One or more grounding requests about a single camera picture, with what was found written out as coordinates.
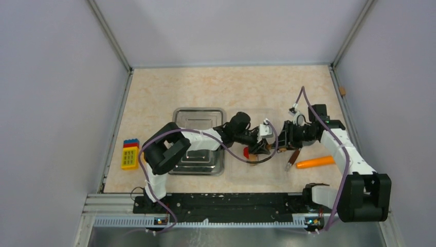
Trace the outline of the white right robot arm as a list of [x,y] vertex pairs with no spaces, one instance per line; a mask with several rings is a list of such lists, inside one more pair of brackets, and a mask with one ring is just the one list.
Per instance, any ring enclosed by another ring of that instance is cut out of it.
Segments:
[[343,222],[386,221],[392,181],[364,160],[344,124],[330,119],[324,104],[309,106],[308,122],[295,106],[289,111],[293,119],[284,122],[278,137],[279,150],[297,152],[318,141],[330,152],[343,175],[338,189],[322,183],[307,184],[302,192],[302,207],[315,212],[325,206]]

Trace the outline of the red dough piece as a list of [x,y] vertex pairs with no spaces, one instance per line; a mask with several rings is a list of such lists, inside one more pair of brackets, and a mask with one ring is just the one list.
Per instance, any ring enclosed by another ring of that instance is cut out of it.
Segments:
[[247,160],[249,159],[250,154],[249,154],[249,149],[248,149],[248,147],[245,147],[245,148],[243,149],[243,156],[244,156]]

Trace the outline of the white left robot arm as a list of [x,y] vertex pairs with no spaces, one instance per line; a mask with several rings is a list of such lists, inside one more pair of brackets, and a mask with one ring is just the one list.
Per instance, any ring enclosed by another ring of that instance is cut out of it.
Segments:
[[238,143],[253,152],[265,153],[264,162],[271,159],[278,149],[276,128],[271,121],[264,119],[262,124],[249,129],[250,122],[249,115],[237,112],[230,121],[206,130],[181,128],[175,122],[163,126],[142,145],[138,154],[146,178],[146,207],[153,213],[163,210],[168,173],[189,151],[224,149],[241,161],[242,158],[230,150],[234,143]]

